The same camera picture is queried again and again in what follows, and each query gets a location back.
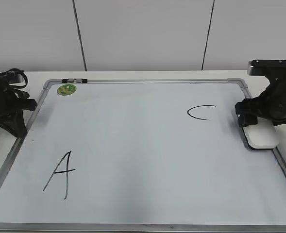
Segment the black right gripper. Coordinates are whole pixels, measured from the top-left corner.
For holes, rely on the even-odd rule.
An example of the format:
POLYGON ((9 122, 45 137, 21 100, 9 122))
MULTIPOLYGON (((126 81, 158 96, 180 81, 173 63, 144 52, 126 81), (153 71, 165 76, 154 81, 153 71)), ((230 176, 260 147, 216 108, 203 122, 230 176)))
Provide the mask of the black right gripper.
POLYGON ((259 96, 235 104, 241 128, 258 124, 258 118, 272 121, 274 126, 286 124, 286 73, 264 77, 269 85, 259 96))

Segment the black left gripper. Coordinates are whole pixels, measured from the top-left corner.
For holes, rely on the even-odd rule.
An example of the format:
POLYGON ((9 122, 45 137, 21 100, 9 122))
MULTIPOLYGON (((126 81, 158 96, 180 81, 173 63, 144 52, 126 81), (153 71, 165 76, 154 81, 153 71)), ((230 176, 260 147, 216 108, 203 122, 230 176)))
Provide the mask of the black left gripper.
POLYGON ((0 72, 0 128, 16 138, 27 134, 23 112, 37 108, 37 102, 23 90, 27 84, 24 70, 12 68, 0 72))

